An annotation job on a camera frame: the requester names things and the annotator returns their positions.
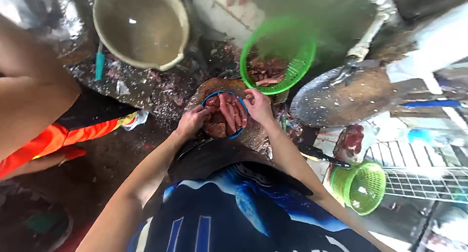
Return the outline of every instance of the person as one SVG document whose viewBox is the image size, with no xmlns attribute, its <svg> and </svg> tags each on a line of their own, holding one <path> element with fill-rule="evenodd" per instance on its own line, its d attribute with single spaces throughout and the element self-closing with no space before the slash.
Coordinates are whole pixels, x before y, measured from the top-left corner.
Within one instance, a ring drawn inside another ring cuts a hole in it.
<svg viewBox="0 0 468 252">
<path fill-rule="evenodd" d="M 209 117 L 199 105 L 137 165 L 76 251 L 393 251 L 327 192 L 273 117 L 269 98 L 245 92 L 254 96 L 244 103 L 269 137 L 273 166 L 229 139 L 176 157 Z M 175 184 L 145 221 L 145 205 L 167 172 Z"/>
<path fill-rule="evenodd" d="M 146 120 L 129 105 L 80 88 L 56 56 L 0 15 L 0 180 L 82 156 L 74 143 Z"/>
</svg>

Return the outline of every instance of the green plastic basket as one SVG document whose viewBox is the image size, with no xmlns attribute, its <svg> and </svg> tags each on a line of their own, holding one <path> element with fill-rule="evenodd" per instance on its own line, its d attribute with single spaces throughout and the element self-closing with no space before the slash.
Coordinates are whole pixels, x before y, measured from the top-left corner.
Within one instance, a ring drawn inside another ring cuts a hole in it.
<svg viewBox="0 0 468 252">
<path fill-rule="evenodd" d="M 295 30 L 299 22 L 290 18 L 269 20 L 255 30 L 245 44 L 240 60 L 242 80 L 249 88 L 257 88 L 264 94 L 276 94 L 294 86 L 307 73 L 315 57 L 316 44 L 313 37 Z M 250 48 L 262 45 L 260 56 L 273 55 L 289 61 L 284 80 L 270 87 L 257 87 L 249 76 L 247 58 Z"/>
<path fill-rule="evenodd" d="M 333 191 L 359 215 L 375 210 L 385 193 L 385 173 L 377 163 L 364 162 L 351 169 L 335 167 L 331 174 Z"/>
</svg>

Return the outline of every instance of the dirty water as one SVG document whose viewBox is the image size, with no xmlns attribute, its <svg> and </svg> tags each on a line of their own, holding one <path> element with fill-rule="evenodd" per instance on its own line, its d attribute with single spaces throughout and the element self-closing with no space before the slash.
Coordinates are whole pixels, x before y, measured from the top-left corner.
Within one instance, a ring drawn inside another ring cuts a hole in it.
<svg viewBox="0 0 468 252">
<path fill-rule="evenodd" d="M 163 0 L 108 0 L 101 18 L 115 48 L 134 60 L 167 64 L 182 44 L 176 13 Z"/>
</svg>

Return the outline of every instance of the meat slice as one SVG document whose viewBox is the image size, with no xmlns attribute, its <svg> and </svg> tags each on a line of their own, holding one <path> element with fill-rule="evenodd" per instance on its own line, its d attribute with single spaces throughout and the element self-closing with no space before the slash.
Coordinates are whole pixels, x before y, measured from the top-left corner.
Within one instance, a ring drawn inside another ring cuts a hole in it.
<svg viewBox="0 0 468 252">
<path fill-rule="evenodd" d="M 226 137 L 226 124 L 224 123 L 212 123 L 209 127 L 205 126 L 206 133 L 215 138 Z"/>
<path fill-rule="evenodd" d="M 219 107 L 219 98 L 218 96 L 212 96 L 206 100 L 207 106 Z"/>
<path fill-rule="evenodd" d="M 229 94 L 229 93 L 221 93 L 219 95 L 219 109 L 221 110 L 221 113 L 223 113 L 224 117 L 226 118 L 226 122 L 227 122 L 226 132 L 228 132 L 227 134 L 228 135 L 229 133 L 234 134 L 236 131 L 234 114 L 231 113 L 228 107 L 228 105 L 231 105 L 231 104 L 227 102 L 227 99 L 230 98 L 230 96 L 227 97 L 226 95 L 223 95 L 223 94 Z"/>
<path fill-rule="evenodd" d="M 237 98 L 234 101 L 235 101 L 235 106 L 239 109 L 239 115 L 241 118 L 241 127 L 245 128 L 247 127 L 247 113 L 244 110 L 244 106 L 241 104 L 241 102 Z"/>
<path fill-rule="evenodd" d="M 277 84 L 281 81 L 283 81 L 284 77 L 278 77 L 276 79 L 274 78 L 266 78 L 263 80 L 260 80 L 258 82 L 255 82 L 257 86 L 265 86 L 265 85 L 270 85 L 270 84 Z"/>
</svg>

